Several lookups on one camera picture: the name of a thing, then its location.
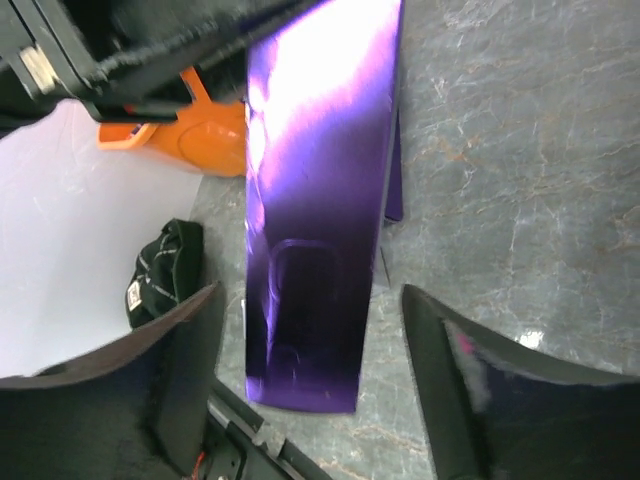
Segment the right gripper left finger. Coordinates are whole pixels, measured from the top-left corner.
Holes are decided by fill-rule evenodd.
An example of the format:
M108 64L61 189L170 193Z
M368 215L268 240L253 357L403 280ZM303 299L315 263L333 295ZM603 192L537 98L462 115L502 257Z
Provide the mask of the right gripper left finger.
M221 284L35 376L1 381L4 479L183 479L202 451Z

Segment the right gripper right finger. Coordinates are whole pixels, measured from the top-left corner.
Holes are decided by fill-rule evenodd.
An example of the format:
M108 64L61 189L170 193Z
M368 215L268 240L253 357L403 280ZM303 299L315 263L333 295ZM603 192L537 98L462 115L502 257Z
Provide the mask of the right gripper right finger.
M402 319L440 479L635 479L639 380L529 349L405 285Z

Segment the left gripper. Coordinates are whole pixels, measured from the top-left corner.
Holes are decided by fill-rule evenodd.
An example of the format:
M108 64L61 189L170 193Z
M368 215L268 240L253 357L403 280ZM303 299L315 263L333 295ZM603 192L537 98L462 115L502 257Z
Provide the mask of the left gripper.
M243 84L247 1L4 1L1 122L32 125L63 100L101 123L169 123L195 99L198 66L216 97Z

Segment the holographic purple toothpaste box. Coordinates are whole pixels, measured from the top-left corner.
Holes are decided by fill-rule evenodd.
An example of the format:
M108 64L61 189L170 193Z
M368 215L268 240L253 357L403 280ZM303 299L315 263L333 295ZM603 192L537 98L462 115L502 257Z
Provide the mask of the holographic purple toothpaste box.
M397 121L404 4L325 1L248 58L249 400L356 409Z

